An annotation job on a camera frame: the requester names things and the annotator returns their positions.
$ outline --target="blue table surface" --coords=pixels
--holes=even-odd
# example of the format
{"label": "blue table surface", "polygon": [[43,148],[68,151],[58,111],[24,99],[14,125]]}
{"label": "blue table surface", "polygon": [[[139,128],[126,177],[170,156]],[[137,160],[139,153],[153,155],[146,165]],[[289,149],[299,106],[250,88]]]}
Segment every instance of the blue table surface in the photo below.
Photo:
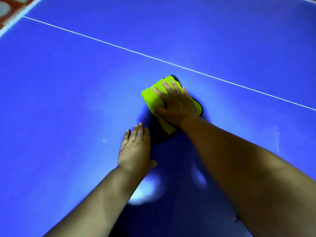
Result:
{"label": "blue table surface", "polygon": [[[4,236],[42,236],[71,211],[116,166],[122,135],[146,109],[141,91],[170,74],[213,124],[316,179],[315,4],[42,0],[27,17],[44,23],[23,18],[0,39]],[[183,133],[152,158],[135,200],[154,199],[127,206],[116,229],[250,236]]]}

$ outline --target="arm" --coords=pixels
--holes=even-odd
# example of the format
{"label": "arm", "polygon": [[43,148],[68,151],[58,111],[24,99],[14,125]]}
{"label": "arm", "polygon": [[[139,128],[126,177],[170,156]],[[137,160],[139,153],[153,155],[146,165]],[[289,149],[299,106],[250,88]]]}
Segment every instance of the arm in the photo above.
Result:
{"label": "arm", "polygon": [[254,237],[316,235],[316,182],[277,155],[196,115],[190,96],[164,84],[157,114],[180,127]]}
{"label": "arm", "polygon": [[124,135],[118,166],[44,237],[108,236],[142,179],[156,166],[149,156],[149,130],[140,123]]}

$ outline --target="folded cloth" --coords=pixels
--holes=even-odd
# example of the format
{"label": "folded cloth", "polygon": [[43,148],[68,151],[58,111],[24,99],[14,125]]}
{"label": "folded cloth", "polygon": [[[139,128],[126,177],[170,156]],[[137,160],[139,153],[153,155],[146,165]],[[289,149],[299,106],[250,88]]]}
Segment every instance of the folded cloth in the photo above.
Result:
{"label": "folded cloth", "polygon": [[[176,132],[178,130],[178,128],[169,124],[164,118],[157,115],[155,112],[155,109],[157,106],[164,107],[165,105],[164,105],[164,102],[160,99],[160,97],[157,96],[157,94],[154,92],[154,88],[157,88],[158,90],[161,90],[162,92],[164,92],[168,95],[167,90],[165,89],[165,87],[162,84],[163,81],[167,82],[171,87],[172,87],[171,82],[175,81],[177,86],[183,92],[183,89],[182,89],[182,86],[181,86],[179,79],[175,75],[170,75],[164,79],[161,79],[160,81],[155,83],[152,87],[143,90],[142,97],[143,97],[144,101],[146,102],[150,112],[158,119],[161,127],[164,129],[164,131],[166,131],[168,133],[168,135],[170,135],[170,134]],[[195,105],[197,115],[199,115],[199,116],[202,115],[203,114],[203,107],[201,106],[201,104],[193,97],[191,97],[191,99]]]}

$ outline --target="person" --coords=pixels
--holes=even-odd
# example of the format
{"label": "person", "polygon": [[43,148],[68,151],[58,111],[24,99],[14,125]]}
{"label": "person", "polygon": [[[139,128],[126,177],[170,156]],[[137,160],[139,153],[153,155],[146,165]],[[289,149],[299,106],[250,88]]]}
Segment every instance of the person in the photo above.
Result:
{"label": "person", "polygon": [[[274,153],[224,131],[196,115],[188,91],[164,83],[155,89],[165,108],[158,115],[182,129],[211,177],[230,198],[254,237],[316,236],[316,182]],[[126,131],[118,165],[45,237],[108,236],[149,171],[149,129]]]}

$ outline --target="microfiber cloth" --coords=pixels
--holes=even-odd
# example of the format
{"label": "microfiber cloth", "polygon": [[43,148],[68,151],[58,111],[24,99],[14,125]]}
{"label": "microfiber cloth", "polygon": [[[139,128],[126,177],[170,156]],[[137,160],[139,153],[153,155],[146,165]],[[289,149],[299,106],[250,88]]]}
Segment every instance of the microfiber cloth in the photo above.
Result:
{"label": "microfiber cloth", "polygon": [[[181,86],[181,83],[180,83],[179,79],[175,75],[170,75],[170,76],[168,76],[168,77],[166,77],[164,79],[161,79],[160,81],[155,83],[152,87],[143,90],[142,91],[142,97],[143,97],[144,101],[146,102],[150,112],[158,119],[161,127],[164,129],[164,131],[166,131],[168,133],[168,135],[170,135],[170,134],[176,132],[178,130],[178,128],[176,128],[173,125],[169,124],[164,118],[160,117],[155,112],[155,109],[156,109],[157,106],[164,107],[164,102],[154,92],[154,88],[157,88],[157,89],[161,90],[162,92],[164,92],[164,93],[166,93],[168,95],[167,90],[165,89],[165,87],[162,84],[163,81],[167,82],[171,87],[172,87],[171,82],[175,81],[176,84],[178,85],[178,87],[183,92],[183,89],[182,89],[182,86]],[[193,103],[195,105],[195,109],[196,109],[197,115],[198,116],[202,115],[203,114],[203,107],[201,106],[201,104],[196,99],[194,99],[193,97],[191,97],[191,99],[192,99],[192,101],[193,101]]]}

